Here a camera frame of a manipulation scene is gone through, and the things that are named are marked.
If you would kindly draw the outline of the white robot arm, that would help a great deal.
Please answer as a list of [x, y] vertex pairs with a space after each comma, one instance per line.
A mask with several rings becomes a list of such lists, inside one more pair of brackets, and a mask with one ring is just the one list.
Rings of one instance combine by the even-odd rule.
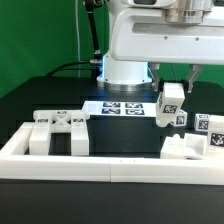
[[109, 50], [98, 81], [111, 88], [151, 84], [159, 65], [189, 64], [192, 84], [204, 65], [224, 65], [224, 0], [106, 0]]

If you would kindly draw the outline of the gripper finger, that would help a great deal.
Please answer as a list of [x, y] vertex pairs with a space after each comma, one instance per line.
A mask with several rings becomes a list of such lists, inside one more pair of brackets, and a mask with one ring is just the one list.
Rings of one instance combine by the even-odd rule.
[[155, 91], [161, 92], [163, 90], [163, 80], [159, 77], [158, 71], [160, 69], [159, 63], [150, 63], [149, 70], [152, 77], [152, 86]]
[[181, 83], [185, 93], [191, 93], [193, 89], [193, 84], [196, 79], [199, 77], [203, 70], [203, 66], [199, 64], [190, 65], [190, 73], [186, 79], [182, 79]]

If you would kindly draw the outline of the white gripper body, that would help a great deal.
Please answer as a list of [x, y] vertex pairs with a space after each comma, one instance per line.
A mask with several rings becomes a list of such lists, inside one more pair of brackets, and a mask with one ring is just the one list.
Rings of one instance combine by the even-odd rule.
[[224, 7], [197, 25], [168, 23], [160, 9], [126, 8], [114, 21], [109, 50], [115, 60], [224, 65]]

